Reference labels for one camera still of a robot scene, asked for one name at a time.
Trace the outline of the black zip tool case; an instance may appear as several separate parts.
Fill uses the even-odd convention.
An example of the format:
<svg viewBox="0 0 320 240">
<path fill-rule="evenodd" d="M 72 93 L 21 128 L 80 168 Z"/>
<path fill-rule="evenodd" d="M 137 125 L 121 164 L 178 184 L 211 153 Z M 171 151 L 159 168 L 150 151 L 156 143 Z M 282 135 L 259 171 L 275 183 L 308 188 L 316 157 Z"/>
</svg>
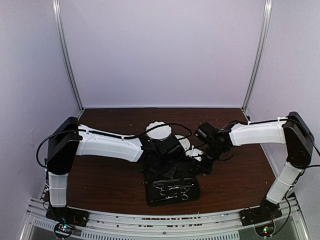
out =
<svg viewBox="0 0 320 240">
<path fill-rule="evenodd" d="M 143 185 L 145 186 L 146 204 L 149 207 L 182 204 L 200 199 L 201 191 L 193 170 L 193 163 L 188 161 L 185 162 L 186 176 L 174 178 L 144 178 Z M 165 196 L 160 196 L 159 190 L 153 187 L 153 185 L 160 183 L 165 187 Z M 186 193 L 189 199 L 182 200 L 176 189 L 168 190 L 168 186 L 174 185 L 193 185 L 193 187 Z"/>
</svg>

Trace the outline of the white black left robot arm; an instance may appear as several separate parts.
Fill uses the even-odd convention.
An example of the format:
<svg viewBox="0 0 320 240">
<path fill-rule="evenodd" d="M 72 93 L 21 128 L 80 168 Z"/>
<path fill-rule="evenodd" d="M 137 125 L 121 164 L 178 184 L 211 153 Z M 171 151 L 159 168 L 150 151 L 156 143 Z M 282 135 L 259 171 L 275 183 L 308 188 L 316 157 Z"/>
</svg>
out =
<svg viewBox="0 0 320 240">
<path fill-rule="evenodd" d="M 76 156 L 99 156 L 137 163 L 150 153 L 157 158 L 184 154 L 191 143 L 187 136 L 175 135 L 174 123 L 151 122 L 144 132 L 118 134 L 80 124 L 76 117 L 68 117 L 56 131 L 43 139 L 37 147 L 35 158 L 47 145 L 47 157 L 40 166 L 46 171 L 49 190 L 49 209 L 61 222 L 72 218 L 67 207 L 68 176 Z"/>
</svg>

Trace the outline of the silver thinning scissors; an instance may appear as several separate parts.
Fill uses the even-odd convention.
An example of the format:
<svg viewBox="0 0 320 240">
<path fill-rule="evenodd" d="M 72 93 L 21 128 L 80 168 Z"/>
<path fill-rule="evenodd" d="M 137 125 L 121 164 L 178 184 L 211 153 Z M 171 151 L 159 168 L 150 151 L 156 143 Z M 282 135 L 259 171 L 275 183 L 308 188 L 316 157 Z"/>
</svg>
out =
<svg viewBox="0 0 320 240">
<path fill-rule="evenodd" d="M 187 195 L 187 192 L 193 187 L 193 184 L 187 184 L 187 185 L 169 185 L 168 190 L 177 190 L 179 192 L 180 198 L 183 201 L 186 201 L 189 199 L 189 196 Z"/>
</svg>

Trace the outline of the silver pointed scissors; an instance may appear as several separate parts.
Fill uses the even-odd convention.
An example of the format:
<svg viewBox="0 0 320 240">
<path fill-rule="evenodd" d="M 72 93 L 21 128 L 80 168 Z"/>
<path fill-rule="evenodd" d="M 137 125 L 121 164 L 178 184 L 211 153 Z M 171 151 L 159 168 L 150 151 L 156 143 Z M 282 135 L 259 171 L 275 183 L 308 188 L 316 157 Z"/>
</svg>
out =
<svg viewBox="0 0 320 240">
<path fill-rule="evenodd" d="M 157 190 L 159 190 L 160 196 L 166 195 L 165 186 L 162 183 L 154 184 L 153 187 L 156 188 Z"/>
</svg>

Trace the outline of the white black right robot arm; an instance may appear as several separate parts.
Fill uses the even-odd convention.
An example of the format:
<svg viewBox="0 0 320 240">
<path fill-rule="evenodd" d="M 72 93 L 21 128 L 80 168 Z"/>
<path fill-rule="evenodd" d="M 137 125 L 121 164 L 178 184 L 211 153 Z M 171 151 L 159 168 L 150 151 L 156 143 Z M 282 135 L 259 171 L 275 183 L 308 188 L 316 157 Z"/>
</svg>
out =
<svg viewBox="0 0 320 240">
<path fill-rule="evenodd" d="M 186 155 L 197 160 L 197 168 L 212 171 L 213 163 L 233 147 L 261 145 L 277 177 L 259 206 L 243 209 L 239 215 L 244 226 L 279 217 L 280 202 L 311 167 L 314 152 L 319 152 L 311 130 L 296 111 L 265 121 L 233 120 L 218 129 L 204 122 L 194 135 L 206 146 L 192 147 Z"/>
</svg>

